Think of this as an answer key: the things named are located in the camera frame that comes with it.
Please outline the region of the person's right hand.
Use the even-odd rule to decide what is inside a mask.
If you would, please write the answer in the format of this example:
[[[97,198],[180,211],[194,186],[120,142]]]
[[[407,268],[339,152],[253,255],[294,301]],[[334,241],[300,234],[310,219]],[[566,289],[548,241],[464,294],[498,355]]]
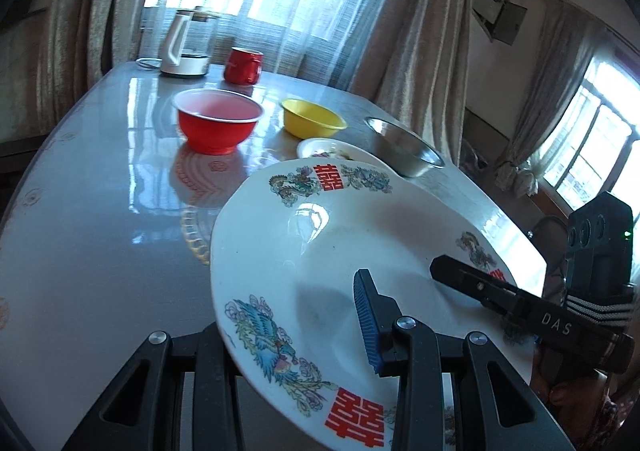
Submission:
[[[530,387],[577,450],[639,448],[639,355],[623,374],[591,367],[577,349],[537,345]]]

